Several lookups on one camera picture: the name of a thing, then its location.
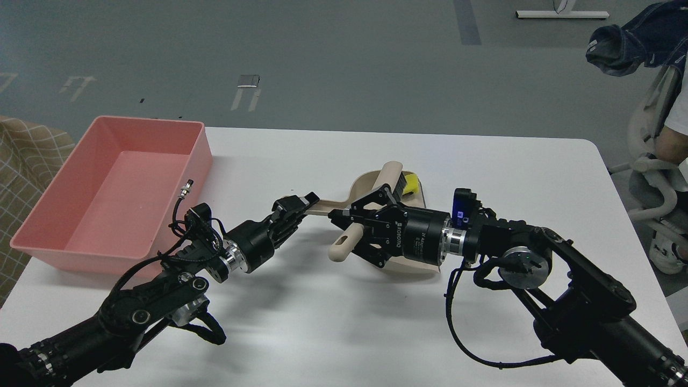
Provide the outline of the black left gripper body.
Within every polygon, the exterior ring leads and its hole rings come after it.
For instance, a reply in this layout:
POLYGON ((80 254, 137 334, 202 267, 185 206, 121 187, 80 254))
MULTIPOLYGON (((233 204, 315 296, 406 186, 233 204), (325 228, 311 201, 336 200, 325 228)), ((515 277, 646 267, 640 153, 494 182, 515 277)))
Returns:
POLYGON ((241 269, 250 274, 263 263, 270 260, 275 250, 294 234, 302 222, 302 216, 272 213, 260 222, 246 220, 232 230, 224 233, 224 240, 231 249, 243 255, 241 269))

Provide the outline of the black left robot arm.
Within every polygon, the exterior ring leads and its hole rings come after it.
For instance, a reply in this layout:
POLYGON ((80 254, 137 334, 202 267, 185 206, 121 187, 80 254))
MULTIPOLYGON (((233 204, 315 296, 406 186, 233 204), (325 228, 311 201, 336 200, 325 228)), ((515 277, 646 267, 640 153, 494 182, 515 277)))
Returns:
POLYGON ((213 228, 206 203, 174 218, 179 240, 123 274, 98 311, 51 338, 19 350, 2 344, 2 386, 71 386, 89 373, 129 368, 137 353, 167 327, 192 332, 223 345, 226 334, 208 311, 206 270, 219 283, 234 270, 250 274, 273 257, 319 201, 277 200, 261 222, 248 220, 233 230, 213 228))

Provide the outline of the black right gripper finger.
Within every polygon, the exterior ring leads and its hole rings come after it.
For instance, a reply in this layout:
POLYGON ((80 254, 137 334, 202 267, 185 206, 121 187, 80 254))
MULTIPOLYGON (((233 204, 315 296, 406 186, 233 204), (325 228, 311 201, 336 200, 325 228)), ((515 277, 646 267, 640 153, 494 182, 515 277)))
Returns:
POLYGON ((328 213, 332 225, 342 230, 341 235, 328 248, 332 262, 343 262, 350 254, 362 258, 376 268, 384 268, 392 258, 386 223, 371 216, 372 210, 363 215, 349 209, 334 209, 328 213))
POLYGON ((398 189, 391 188, 390 184, 381 184, 366 195, 354 200, 349 206, 349 213, 360 215, 364 210, 381 209, 389 205, 396 205, 400 201, 401 193, 398 189))

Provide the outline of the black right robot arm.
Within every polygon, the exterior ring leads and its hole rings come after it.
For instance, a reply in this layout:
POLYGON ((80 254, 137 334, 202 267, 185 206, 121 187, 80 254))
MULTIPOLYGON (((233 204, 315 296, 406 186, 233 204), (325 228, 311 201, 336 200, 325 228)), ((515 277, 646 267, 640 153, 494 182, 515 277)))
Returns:
POLYGON ((352 252, 377 267, 394 256, 436 267, 447 255, 461 257, 447 283, 445 317, 455 343, 475 362, 504 369, 593 359, 624 386, 686 386, 685 360, 632 318, 635 299, 619 280, 550 228, 498 218, 471 189, 455 189, 448 213, 405 205, 383 184, 327 216, 342 230, 363 227, 352 252), (550 355, 505 363, 468 350, 452 316, 467 271, 479 288, 516 296, 533 316, 536 337, 550 355))

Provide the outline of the person forearm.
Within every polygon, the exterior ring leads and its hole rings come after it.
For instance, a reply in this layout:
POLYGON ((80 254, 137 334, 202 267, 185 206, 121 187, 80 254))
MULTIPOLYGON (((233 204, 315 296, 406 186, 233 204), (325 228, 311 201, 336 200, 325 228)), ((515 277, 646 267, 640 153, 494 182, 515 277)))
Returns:
POLYGON ((661 161, 681 164, 687 157, 687 135, 664 126, 655 139, 654 155, 661 161))

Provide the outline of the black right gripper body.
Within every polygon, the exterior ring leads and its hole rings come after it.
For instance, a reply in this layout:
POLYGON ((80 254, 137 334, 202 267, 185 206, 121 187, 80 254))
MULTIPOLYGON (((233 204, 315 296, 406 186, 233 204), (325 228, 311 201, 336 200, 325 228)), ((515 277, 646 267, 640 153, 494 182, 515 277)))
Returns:
POLYGON ((405 205, 390 205, 374 213, 371 244, 382 250, 386 260, 402 256, 439 267, 444 230, 450 225, 448 212, 405 205))

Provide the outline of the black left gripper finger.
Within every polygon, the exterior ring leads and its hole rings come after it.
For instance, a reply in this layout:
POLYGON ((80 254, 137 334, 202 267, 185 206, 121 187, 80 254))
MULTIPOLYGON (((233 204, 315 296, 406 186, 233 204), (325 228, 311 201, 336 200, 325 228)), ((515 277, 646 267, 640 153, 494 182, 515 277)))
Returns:
POLYGON ((320 201, 316 193, 310 192, 305 196, 284 196, 274 201, 272 206, 272 218, 293 218, 302 216, 320 201))

